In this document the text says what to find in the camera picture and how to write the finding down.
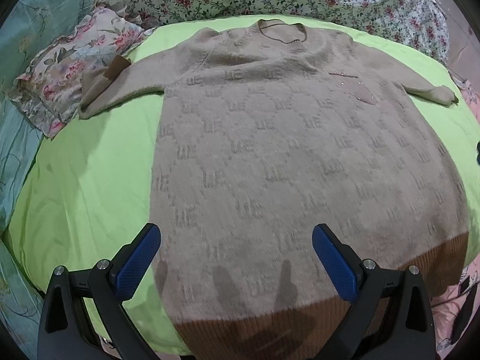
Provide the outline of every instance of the ribbed collar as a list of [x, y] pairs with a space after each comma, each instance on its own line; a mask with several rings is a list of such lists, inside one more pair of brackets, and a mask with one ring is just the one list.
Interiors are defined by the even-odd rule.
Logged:
[[[298, 39], [291, 40], [290, 42], [284, 42], [283, 40], [272, 38], [266, 35], [264, 30], [273, 26], [295, 27], [298, 30], [300, 37]], [[308, 31], [307, 28], [301, 23], [287, 24], [279, 19], [260, 19], [255, 24], [251, 25], [248, 30], [250, 30], [253, 36], [261, 35], [265, 38], [271, 39], [275, 42], [278, 42], [278, 45], [280, 45], [280, 47], [283, 46], [286, 50], [292, 52], [306, 50], [307, 48]]]

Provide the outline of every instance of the sweater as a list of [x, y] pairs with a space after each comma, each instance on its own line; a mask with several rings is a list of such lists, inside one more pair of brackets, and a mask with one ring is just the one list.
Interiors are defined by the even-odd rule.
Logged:
[[407, 92], [457, 100], [386, 53], [340, 31], [260, 20], [204, 28], [83, 86], [82, 118], [164, 92], [152, 267], [198, 359], [320, 349], [346, 311], [311, 245], [321, 222], [381, 267], [417, 264], [431, 296], [458, 282], [465, 191]]

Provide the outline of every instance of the ruffled pillow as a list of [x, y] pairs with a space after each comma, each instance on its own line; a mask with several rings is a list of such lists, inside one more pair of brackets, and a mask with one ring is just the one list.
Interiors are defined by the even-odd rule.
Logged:
[[74, 117], [82, 96], [82, 73], [108, 66], [117, 54], [139, 45], [152, 30], [128, 18], [120, 0], [96, 0], [93, 12], [72, 34], [40, 51], [17, 77], [10, 98], [30, 121], [53, 138]]

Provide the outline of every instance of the green bedsheet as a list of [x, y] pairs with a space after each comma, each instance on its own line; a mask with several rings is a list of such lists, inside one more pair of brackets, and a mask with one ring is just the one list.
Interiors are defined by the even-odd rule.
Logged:
[[[242, 16], [165, 26], [131, 58], [138, 61], [173, 47], [203, 27], [218, 31], [246, 27], [261, 17], [345, 31], [358, 42], [391, 54], [432, 84], [449, 86], [461, 97], [447, 70], [416, 50], [297, 16]], [[162, 99], [161, 95], [146, 95], [92, 119], [75, 119], [54, 140], [43, 140], [4, 237], [37, 287], [46, 290], [53, 268], [60, 264], [70, 270], [86, 269], [99, 259], [112, 258], [148, 221], [151, 166]], [[471, 220], [469, 263], [480, 252], [480, 168], [475, 149], [480, 126], [464, 102], [446, 108], [413, 100], [444, 142], [465, 184]], [[189, 353], [165, 314], [151, 270], [124, 306], [154, 350]], [[106, 335], [93, 304], [88, 307], [95, 328]]]

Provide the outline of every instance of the brown patch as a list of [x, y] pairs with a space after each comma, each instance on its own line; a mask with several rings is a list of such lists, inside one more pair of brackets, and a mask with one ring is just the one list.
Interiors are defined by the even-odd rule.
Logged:
[[109, 68], [103, 73], [103, 76], [110, 81], [114, 81], [120, 73], [122, 73], [128, 66], [131, 65], [131, 62], [123, 58], [121, 55], [116, 55], [113, 61], [110, 63]]
[[[399, 269], [415, 264], [431, 297], [458, 283], [468, 234], [433, 248]], [[349, 308], [339, 297], [239, 321], [193, 321], [175, 325], [198, 360], [300, 360], [314, 357]], [[380, 318], [370, 325], [378, 328]]]

